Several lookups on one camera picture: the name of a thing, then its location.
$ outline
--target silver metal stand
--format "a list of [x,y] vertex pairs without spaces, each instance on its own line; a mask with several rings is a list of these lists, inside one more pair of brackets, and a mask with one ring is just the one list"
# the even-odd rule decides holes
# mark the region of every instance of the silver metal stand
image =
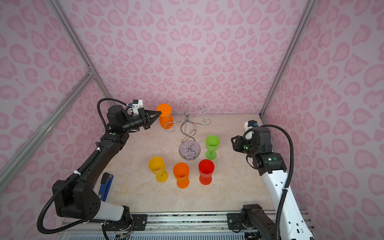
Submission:
[[[184,111],[184,116],[178,114],[173,109],[172,109],[172,111],[182,118],[181,121],[169,122],[164,126],[164,129],[167,132],[173,132],[173,131],[175,131],[175,127],[173,125],[171,127],[167,127],[167,125],[182,122],[182,124],[180,125],[180,131],[182,134],[185,135],[185,138],[183,138],[183,140],[181,140],[181,145],[179,147],[179,154],[185,160],[190,161],[190,160],[194,160],[194,159],[198,158],[200,155],[200,145],[196,142],[195,138],[193,137],[196,135],[196,132],[197,132],[197,124],[206,126],[206,125],[209,125],[211,123],[211,120],[209,120],[208,118],[205,118],[205,119],[203,119],[204,123],[198,123],[198,122],[192,121],[192,119],[194,117],[204,113],[207,110],[204,106],[198,107],[197,110],[199,110],[199,111],[202,110],[202,112],[200,112],[194,116],[189,115],[189,113],[187,112],[188,108],[189,108],[188,103],[186,103],[186,102],[180,103],[179,108],[184,108],[184,109],[186,108],[186,111]],[[192,124],[192,128],[189,130],[189,133],[186,132],[187,124]]]

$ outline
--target beige marble tabletop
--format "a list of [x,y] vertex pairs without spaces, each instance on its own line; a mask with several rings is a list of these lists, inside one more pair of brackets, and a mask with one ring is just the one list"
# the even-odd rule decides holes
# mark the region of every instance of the beige marble tabletop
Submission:
[[[184,135],[180,123],[170,133],[160,127],[157,120],[150,129],[143,128],[130,134],[124,148],[112,158],[104,172],[113,174],[107,202],[129,206],[131,212],[191,212],[191,211],[230,211],[240,210],[244,204],[260,204],[263,209],[273,209],[268,189],[257,170],[252,169],[245,160],[245,154],[232,149],[230,139],[242,135],[244,123],[249,120],[260,122],[259,116],[249,115],[200,115],[194,121],[202,122],[209,118],[212,123],[198,125],[195,135],[201,147],[198,159],[185,161],[179,156],[179,146]],[[210,185],[199,182],[198,164],[205,159],[205,138],[217,135],[220,146],[217,158],[213,160],[215,170]],[[148,162],[161,156],[166,165],[169,178],[160,183],[148,169]],[[185,189],[176,185],[173,167],[185,162],[190,168],[190,184]],[[100,188],[101,176],[95,185]]]

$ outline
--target round metal base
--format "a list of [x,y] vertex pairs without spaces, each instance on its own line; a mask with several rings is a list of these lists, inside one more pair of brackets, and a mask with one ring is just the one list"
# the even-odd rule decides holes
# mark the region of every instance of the round metal base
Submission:
[[187,161],[195,160],[200,155],[200,145],[197,142],[195,145],[193,143],[192,140],[185,141],[179,147],[180,156]]

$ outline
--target pink wall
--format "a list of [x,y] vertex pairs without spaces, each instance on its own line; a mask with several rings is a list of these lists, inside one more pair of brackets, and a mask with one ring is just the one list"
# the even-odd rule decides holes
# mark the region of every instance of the pink wall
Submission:
[[111,94],[259,113],[304,0],[63,0]]
[[[41,144],[23,170],[0,195],[1,239],[49,239],[37,231],[41,208],[52,196],[52,185],[66,179],[95,150],[94,142],[104,132],[96,110],[103,98],[91,82],[77,102]],[[52,205],[45,217],[46,228],[57,228],[63,218]]]
[[384,239],[383,102],[384,2],[320,1],[265,121],[321,240]]
[[84,76],[44,0],[0,4],[0,172]]

